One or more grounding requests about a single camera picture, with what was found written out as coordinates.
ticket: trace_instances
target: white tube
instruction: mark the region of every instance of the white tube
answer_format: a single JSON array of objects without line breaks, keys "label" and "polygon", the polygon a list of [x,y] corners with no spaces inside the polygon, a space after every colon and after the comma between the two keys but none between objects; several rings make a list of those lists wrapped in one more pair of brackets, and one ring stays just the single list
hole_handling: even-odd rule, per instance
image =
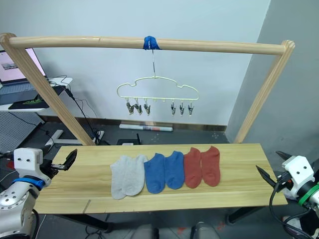
[{"label": "white tube", "polygon": [[120,128],[127,129],[140,129],[140,130],[154,130],[154,131],[169,131],[172,132],[172,127],[162,127],[162,126],[147,126],[147,125],[135,125],[135,124],[120,124]]}]

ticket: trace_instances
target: green ring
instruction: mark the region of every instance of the green ring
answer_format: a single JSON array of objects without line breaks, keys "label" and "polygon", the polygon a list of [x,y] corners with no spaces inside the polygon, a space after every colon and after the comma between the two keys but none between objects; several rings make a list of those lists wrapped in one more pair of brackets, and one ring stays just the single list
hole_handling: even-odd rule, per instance
[{"label": "green ring", "polygon": [[298,201],[298,204],[302,206],[304,202],[311,197],[317,190],[319,189],[319,184],[314,185],[306,194],[304,194],[300,200]]}]

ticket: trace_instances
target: blue sock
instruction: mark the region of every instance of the blue sock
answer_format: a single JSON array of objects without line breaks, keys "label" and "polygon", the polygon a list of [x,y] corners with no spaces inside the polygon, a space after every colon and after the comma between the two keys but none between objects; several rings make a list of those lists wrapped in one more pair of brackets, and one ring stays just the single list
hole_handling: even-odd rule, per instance
[{"label": "blue sock", "polygon": [[164,155],[155,156],[144,163],[146,187],[150,193],[160,193],[165,187]]},{"label": "blue sock", "polygon": [[165,182],[168,187],[178,189],[183,186],[184,179],[184,155],[174,151],[165,158]]}]

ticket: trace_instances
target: laptop screen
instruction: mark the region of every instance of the laptop screen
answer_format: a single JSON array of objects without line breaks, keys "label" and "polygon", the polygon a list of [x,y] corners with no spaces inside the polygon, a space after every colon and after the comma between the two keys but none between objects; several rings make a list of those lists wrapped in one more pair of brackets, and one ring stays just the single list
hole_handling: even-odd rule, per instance
[{"label": "laptop screen", "polygon": [[[27,48],[26,51],[35,62],[43,76],[46,76],[37,56],[35,55],[34,50],[32,48]],[[19,70],[17,65],[11,60],[9,55],[5,51],[0,51],[0,83],[2,85],[6,85],[22,82],[27,82],[26,77]]]}]

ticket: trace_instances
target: blue tape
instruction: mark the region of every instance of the blue tape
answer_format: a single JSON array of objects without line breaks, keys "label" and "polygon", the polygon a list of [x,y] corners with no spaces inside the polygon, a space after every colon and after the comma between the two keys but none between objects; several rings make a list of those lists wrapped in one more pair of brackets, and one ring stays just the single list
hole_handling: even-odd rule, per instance
[{"label": "blue tape", "polygon": [[44,187],[45,182],[43,180],[35,180],[32,178],[17,178],[14,179],[14,182],[26,182],[26,183],[31,183],[33,184],[35,187],[37,187],[39,189],[39,191],[41,191],[41,189]]},{"label": "blue tape", "polygon": [[144,50],[161,50],[158,46],[158,43],[156,42],[155,37],[153,36],[147,36],[144,38]]}]

